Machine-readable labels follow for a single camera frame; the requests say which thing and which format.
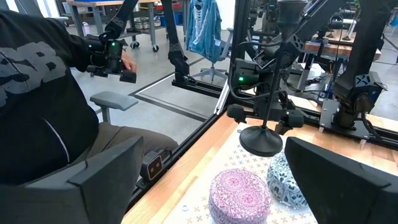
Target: blue jacket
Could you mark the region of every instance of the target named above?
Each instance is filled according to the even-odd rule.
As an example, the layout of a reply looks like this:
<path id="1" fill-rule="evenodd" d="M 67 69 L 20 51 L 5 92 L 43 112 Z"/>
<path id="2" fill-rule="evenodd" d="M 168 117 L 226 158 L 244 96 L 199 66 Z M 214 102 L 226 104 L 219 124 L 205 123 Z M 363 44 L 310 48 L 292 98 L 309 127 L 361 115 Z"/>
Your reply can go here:
<path id="1" fill-rule="evenodd" d="M 216 63 L 221 55 L 221 17 L 216 0 L 191 0 L 187 50 Z"/>

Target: patterned mat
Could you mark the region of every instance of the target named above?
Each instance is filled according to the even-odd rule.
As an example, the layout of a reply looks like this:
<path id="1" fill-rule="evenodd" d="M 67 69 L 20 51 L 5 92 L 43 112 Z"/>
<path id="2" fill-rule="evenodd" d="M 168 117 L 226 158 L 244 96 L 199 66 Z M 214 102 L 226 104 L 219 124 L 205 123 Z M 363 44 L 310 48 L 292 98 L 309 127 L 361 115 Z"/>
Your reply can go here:
<path id="1" fill-rule="evenodd" d="M 266 181 L 270 158 L 258 157 L 248 153 L 239 144 L 239 133 L 246 124 L 240 124 L 223 147 L 218 151 L 197 181 L 172 210 L 164 223 L 194 224 L 214 223 L 208 209 L 210 183 L 214 177 L 226 169 L 245 169 Z M 317 223 L 309 208 L 294 210 L 272 199 L 271 212 L 267 224 L 314 224 Z"/>

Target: pink patterned cylinder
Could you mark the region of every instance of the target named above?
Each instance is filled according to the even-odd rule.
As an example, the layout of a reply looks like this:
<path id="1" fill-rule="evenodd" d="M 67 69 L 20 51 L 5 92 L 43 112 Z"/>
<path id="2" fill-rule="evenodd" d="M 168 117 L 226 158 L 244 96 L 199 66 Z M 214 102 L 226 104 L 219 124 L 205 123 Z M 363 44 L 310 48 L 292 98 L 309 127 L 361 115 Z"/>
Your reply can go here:
<path id="1" fill-rule="evenodd" d="M 209 209 L 215 223 L 264 224 L 270 206 L 266 183 L 249 171 L 225 170 L 211 182 Z"/>

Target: black hoodie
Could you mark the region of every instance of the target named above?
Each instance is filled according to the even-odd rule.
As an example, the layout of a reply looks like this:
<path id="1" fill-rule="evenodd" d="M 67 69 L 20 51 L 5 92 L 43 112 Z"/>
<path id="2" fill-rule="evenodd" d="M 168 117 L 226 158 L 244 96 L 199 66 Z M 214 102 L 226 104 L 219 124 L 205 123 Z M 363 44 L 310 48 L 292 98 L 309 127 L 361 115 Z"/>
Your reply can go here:
<path id="1" fill-rule="evenodd" d="M 0 184 L 22 184 L 73 162 L 98 133 L 70 67 L 90 64 L 63 24 L 0 10 Z"/>

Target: khaki pants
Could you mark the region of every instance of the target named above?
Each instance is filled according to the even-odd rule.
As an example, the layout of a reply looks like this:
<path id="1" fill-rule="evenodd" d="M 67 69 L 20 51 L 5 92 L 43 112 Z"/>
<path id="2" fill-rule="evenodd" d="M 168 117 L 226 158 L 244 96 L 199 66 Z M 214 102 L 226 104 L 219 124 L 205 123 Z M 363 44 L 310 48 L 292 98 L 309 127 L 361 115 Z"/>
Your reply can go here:
<path id="1" fill-rule="evenodd" d="M 145 129 L 113 126 L 109 123 L 100 123 L 97 138 L 94 144 L 80 155 L 73 164 L 89 159 L 125 140 L 142 136 L 144 138 L 143 151 L 147 154 L 150 151 L 159 151 L 162 149 L 175 149 L 178 144 L 173 139 L 153 131 Z"/>

